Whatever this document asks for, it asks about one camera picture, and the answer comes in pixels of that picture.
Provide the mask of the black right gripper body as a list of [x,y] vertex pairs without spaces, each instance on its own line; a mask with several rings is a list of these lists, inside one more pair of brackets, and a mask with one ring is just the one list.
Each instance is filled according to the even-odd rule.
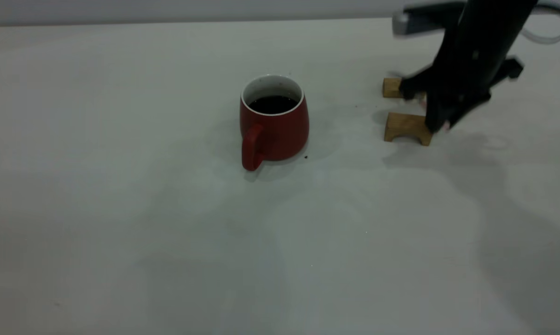
[[418,94],[479,95],[505,79],[517,79],[524,64],[508,57],[510,45],[442,45],[433,63],[401,79],[399,93],[410,100]]

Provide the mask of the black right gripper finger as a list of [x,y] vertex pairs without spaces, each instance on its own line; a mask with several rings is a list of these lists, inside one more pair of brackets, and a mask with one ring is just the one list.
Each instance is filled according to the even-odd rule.
[[470,113],[473,109],[488,102],[491,98],[490,93],[482,93],[476,95],[467,95],[454,108],[450,115],[450,128],[453,128],[463,117]]
[[427,95],[425,125],[430,132],[438,132],[450,127],[453,104],[439,95]]

